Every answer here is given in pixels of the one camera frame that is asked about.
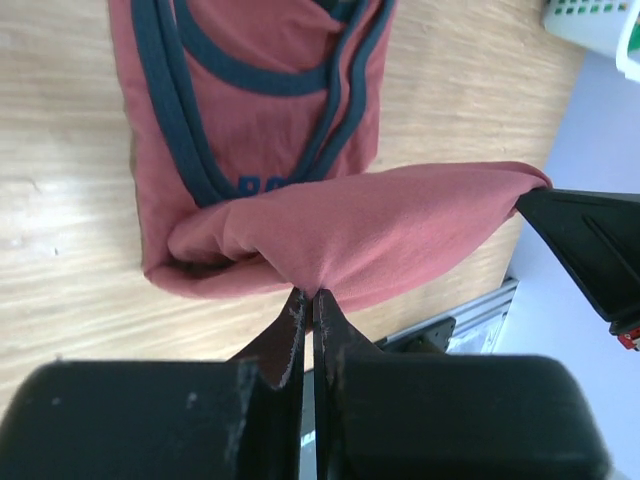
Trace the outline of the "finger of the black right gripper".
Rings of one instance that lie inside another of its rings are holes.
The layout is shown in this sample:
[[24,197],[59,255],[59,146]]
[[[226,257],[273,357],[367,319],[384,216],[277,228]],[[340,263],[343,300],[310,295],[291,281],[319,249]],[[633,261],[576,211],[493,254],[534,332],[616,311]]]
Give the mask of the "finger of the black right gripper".
[[536,189],[516,208],[607,323],[639,321],[639,196]]

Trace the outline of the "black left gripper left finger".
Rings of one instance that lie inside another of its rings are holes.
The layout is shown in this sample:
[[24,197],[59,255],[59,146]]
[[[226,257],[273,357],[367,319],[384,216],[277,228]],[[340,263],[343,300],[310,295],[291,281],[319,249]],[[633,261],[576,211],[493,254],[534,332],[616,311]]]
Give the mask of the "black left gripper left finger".
[[1,423],[5,479],[294,479],[306,297],[233,358],[57,360]]

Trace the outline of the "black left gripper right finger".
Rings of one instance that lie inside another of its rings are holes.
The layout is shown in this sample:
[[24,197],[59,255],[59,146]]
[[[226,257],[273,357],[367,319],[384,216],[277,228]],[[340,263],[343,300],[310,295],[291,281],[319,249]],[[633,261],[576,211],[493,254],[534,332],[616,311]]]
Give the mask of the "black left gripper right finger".
[[570,372],[543,356],[390,353],[313,301],[321,479],[605,479],[611,460]]

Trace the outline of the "red graphic tank top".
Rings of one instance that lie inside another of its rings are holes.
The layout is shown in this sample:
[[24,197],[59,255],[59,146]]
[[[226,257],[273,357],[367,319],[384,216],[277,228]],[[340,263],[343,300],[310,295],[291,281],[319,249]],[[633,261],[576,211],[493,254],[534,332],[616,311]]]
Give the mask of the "red graphic tank top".
[[142,269],[223,299],[347,310],[447,273],[548,188],[520,162],[371,172],[392,1],[112,1]]

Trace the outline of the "white perforated plastic basket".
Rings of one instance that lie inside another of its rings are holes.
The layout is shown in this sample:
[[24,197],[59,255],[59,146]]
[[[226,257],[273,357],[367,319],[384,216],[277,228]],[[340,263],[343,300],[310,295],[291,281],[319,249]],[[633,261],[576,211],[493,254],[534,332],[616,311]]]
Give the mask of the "white perforated plastic basket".
[[612,58],[627,80],[639,82],[639,0],[550,0],[542,24],[560,39]]

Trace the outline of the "aluminium slotted rail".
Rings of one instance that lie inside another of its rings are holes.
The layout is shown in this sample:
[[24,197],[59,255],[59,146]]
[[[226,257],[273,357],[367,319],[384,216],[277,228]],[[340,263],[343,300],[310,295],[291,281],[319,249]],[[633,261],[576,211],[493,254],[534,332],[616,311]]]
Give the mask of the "aluminium slotted rail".
[[386,352],[421,351],[430,343],[449,354],[490,354],[518,286],[507,278],[486,295],[423,320],[375,342]]

